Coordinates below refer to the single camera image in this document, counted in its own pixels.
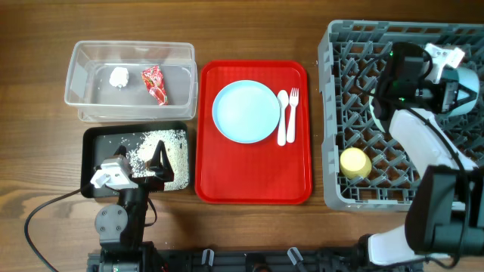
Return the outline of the light blue bowl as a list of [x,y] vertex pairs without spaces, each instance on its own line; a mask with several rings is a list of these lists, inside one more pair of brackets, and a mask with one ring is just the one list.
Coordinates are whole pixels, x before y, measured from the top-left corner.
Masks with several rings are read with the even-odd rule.
[[[443,71],[441,82],[456,81],[465,85],[468,88],[477,91],[477,99],[479,96],[479,78],[478,75],[467,68],[458,67],[457,69],[446,69]],[[450,113],[445,113],[448,116],[459,116],[469,113],[471,110],[452,110]]]

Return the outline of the rice leftovers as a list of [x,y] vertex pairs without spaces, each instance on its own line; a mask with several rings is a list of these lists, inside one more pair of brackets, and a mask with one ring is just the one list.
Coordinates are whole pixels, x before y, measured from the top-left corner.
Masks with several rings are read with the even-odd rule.
[[134,178],[154,176],[147,168],[159,141],[165,144],[166,153],[174,172],[174,181],[165,183],[165,191],[185,189],[189,184],[189,160],[187,133],[181,129],[156,130],[118,134],[108,140],[115,148],[123,145]]

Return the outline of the white tissue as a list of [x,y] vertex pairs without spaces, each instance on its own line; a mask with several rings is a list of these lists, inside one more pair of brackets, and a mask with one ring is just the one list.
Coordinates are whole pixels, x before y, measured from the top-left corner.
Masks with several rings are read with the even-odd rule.
[[113,87],[124,88],[129,82],[129,71],[125,67],[115,67],[110,74],[109,83]]

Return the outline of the red snack wrapper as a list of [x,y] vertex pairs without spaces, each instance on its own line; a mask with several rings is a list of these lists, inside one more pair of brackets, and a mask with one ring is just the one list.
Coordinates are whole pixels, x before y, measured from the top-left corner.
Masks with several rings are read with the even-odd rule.
[[148,93],[157,100],[159,105],[168,103],[168,96],[164,87],[164,76],[158,65],[141,72],[141,77]]

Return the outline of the light blue plate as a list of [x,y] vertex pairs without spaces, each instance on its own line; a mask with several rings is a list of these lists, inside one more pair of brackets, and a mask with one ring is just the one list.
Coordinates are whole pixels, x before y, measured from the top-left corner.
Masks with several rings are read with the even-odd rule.
[[239,144],[254,144],[265,140],[278,127],[281,106],[266,85],[239,80],[219,91],[211,114],[225,138]]

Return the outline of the yellow cup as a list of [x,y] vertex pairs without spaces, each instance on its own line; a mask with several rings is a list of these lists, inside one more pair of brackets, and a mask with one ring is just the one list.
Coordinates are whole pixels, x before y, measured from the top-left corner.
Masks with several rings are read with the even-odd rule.
[[347,148],[340,155],[340,171],[349,179],[366,178],[371,173],[370,158],[359,148]]

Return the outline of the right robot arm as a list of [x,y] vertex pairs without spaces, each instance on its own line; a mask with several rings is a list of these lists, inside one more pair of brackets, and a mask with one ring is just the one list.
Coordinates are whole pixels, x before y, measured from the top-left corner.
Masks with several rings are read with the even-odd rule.
[[461,66],[463,58],[457,47],[410,42],[396,42],[380,55],[386,66],[368,92],[371,115],[407,153],[420,184],[402,226],[361,238],[366,267],[458,262],[483,253],[483,169],[436,121],[476,106],[479,77]]

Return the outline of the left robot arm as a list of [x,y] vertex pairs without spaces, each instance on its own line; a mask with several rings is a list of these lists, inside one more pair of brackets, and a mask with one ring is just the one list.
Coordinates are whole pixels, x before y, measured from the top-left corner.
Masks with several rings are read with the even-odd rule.
[[154,173],[152,176],[134,178],[126,147],[121,145],[114,156],[101,163],[90,180],[96,189],[107,187],[119,194],[117,204],[100,210],[95,219],[102,249],[127,252],[142,244],[149,194],[163,190],[166,182],[174,180],[163,141],[157,143],[148,169]]

